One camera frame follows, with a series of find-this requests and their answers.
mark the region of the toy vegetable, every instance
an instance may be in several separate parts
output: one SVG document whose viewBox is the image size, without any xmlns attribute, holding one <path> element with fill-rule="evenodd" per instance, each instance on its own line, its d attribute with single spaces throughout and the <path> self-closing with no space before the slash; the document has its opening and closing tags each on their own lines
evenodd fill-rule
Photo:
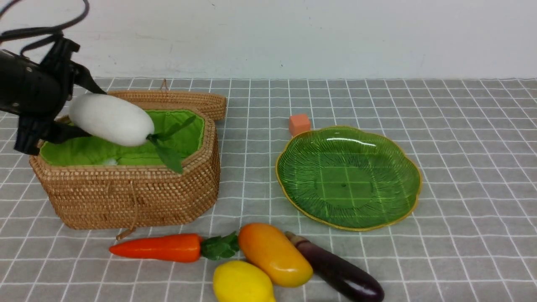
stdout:
<svg viewBox="0 0 537 302">
<path fill-rule="evenodd" d="M 306 257 L 325 282 L 354 302 L 382 302 L 384 290 L 379 282 L 352 263 L 311 243 L 304 237 L 291 232 L 285 235 Z"/>
<path fill-rule="evenodd" d="M 155 124 L 142 108 L 110 95 L 84 94 L 70 104 L 69 119 L 87 133 L 120 146 L 137 147 L 151 142 L 162 162 L 170 170 L 182 173 L 181 155 L 161 142 L 191 124 L 196 116 L 166 132 L 154 133 Z"/>
<path fill-rule="evenodd" d="M 136 259 L 155 259 L 174 262 L 195 262 L 200 257 L 209 260 L 233 257 L 239 250 L 236 232 L 225 237 L 204 240 L 198 234 L 177 234 L 143 238 L 111 246 L 110 253 Z"/>
<path fill-rule="evenodd" d="M 239 232 L 238 244 L 246 259 L 262 269 L 276 285 L 298 287 L 313 275 L 308 261 L 274 226 L 247 224 Z"/>
</svg>

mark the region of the green fabric lining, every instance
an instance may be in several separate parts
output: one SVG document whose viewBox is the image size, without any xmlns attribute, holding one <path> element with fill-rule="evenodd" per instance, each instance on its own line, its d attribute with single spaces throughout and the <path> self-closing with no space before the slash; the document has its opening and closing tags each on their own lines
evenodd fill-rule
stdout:
<svg viewBox="0 0 537 302">
<path fill-rule="evenodd" d="M 155 124 L 155 133 L 165 132 L 173 124 L 183 123 L 196 115 L 190 110 L 146 112 Z M 196 116 L 193 123 L 174 134 L 171 139 L 161 142 L 163 146 L 177 151 L 182 157 L 179 159 L 181 161 L 196 152 L 203 143 L 205 121 Z M 96 136 L 75 138 L 59 145 L 45 142 L 41 147 L 41 157 L 51 166 L 99 166 L 109 159 L 127 166 L 163 165 L 155 146 L 149 141 L 138 147 L 124 147 Z"/>
</svg>

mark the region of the white wall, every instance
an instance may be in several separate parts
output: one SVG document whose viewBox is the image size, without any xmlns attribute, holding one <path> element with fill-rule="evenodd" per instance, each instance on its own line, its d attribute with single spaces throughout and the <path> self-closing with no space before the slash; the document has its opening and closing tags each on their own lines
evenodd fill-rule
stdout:
<svg viewBox="0 0 537 302">
<path fill-rule="evenodd" d="M 87 19 L 66 35 L 82 45 L 74 60 L 96 76 L 537 75 L 536 0 L 90 3 Z M 24 0 L 0 21 L 0 30 L 57 24 L 81 9 L 81 0 Z M 21 45 L 3 47 L 17 51 Z"/>
</svg>

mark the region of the orange mango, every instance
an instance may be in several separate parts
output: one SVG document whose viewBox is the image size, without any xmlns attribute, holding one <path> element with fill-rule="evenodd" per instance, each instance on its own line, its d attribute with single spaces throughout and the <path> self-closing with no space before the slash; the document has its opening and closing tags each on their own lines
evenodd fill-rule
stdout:
<svg viewBox="0 0 537 302">
<path fill-rule="evenodd" d="M 238 244 L 251 264 L 282 287 L 298 287 L 313 276 L 313 268 L 278 228 L 254 222 L 241 228 Z"/>
</svg>

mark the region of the wicker basket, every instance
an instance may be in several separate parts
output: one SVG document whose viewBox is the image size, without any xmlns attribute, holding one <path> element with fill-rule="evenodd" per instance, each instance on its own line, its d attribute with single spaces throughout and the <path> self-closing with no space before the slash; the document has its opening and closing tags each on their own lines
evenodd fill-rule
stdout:
<svg viewBox="0 0 537 302">
<path fill-rule="evenodd" d="M 165 166 L 51 166 L 31 156 L 37 178 L 61 220 L 73 229 L 169 226 L 192 222 L 211 208 L 220 184 L 215 120 L 226 98 L 181 91 L 112 91 L 145 110 L 188 109 L 205 120 L 201 148 L 183 161 L 183 174 Z M 68 122 L 68 117 L 60 118 Z"/>
</svg>

